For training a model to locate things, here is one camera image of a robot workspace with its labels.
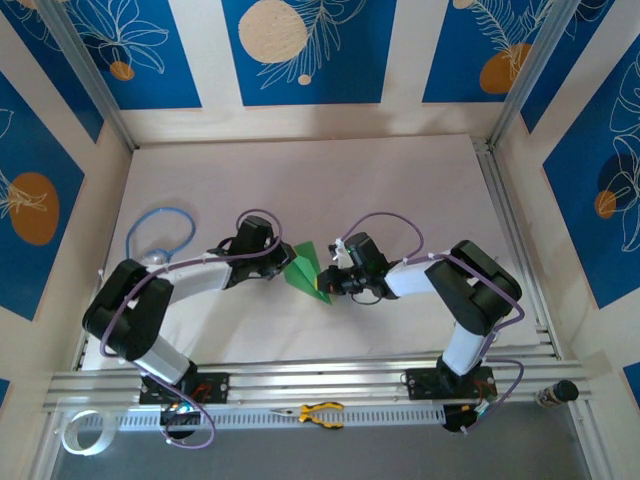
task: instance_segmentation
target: black cylinder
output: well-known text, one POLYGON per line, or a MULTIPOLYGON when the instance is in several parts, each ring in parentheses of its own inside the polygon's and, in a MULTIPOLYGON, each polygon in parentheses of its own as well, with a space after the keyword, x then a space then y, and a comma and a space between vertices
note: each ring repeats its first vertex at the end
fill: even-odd
POLYGON ((571 380, 560 380, 558 383, 540 390, 535 400, 543 408, 551 408, 563 403, 572 402, 578 398, 580 392, 571 380))

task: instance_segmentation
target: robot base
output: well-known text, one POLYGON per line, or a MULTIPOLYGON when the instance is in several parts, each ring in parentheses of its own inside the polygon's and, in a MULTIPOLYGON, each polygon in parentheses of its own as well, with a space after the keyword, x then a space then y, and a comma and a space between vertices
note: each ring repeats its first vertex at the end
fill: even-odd
MULTIPOLYGON (((194 373, 189 377, 189 395, 200 404, 227 403, 229 391, 228 373, 194 373)), ((143 377, 140 389, 140 405, 170 405, 181 403, 182 399, 154 381, 143 377)))
POLYGON ((411 368, 406 371, 406 385, 410 400, 473 400, 497 396, 493 371, 490 367, 474 368, 461 377, 454 388, 442 381, 439 368, 411 368))

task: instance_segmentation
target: white table surface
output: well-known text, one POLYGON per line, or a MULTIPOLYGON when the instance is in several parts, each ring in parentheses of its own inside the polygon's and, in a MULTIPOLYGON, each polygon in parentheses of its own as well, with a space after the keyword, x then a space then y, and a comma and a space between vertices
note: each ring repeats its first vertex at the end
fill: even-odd
MULTIPOLYGON (((401 213, 425 235, 425 252, 471 239, 517 279, 470 138, 467 135, 366 140, 190 144, 134 153, 107 273, 122 260, 127 231, 152 208, 178 206, 198 225, 194 240, 174 260, 197 256, 234 235, 236 216, 266 208, 284 225, 292 245, 313 240, 323 268, 326 245, 362 215, 401 213)), ((389 260, 417 244, 399 220, 374 218, 366 231, 389 260)), ((172 247, 188 232, 185 220, 160 215, 135 234, 133 256, 172 247)), ((527 318, 507 328, 496 345, 535 345, 527 318)), ((407 354, 446 347, 453 317, 437 294, 383 301, 372 307, 339 298, 326 305, 285 283, 245 282, 172 306, 161 334, 196 363, 294 360, 407 354)), ((118 368, 89 342, 83 368, 118 368)))

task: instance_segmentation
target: green origami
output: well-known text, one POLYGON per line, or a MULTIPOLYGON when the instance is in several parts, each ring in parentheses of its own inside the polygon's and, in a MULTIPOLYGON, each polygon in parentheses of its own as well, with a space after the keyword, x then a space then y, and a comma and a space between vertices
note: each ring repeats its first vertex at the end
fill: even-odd
POLYGON ((331 305, 331 298, 316 288, 316 277, 320 273, 320 262, 313 242, 305 242, 293 247, 297 257, 284 269, 286 282, 307 295, 331 305))

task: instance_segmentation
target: pliers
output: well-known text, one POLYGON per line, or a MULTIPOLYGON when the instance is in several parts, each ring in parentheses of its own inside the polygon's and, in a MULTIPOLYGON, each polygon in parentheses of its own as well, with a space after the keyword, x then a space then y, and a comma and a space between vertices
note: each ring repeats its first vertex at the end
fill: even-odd
POLYGON ((278 408, 271 410, 271 413, 282 415, 283 417, 298 417, 299 422, 313 422, 321 427, 330 430, 337 430, 344 427, 344 423, 329 423, 311 415, 313 412, 324 410, 325 408, 333 408, 335 410, 344 410, 344 405, 335 402, 318 403, 317 405, 302 405, 300 408, 278 408))

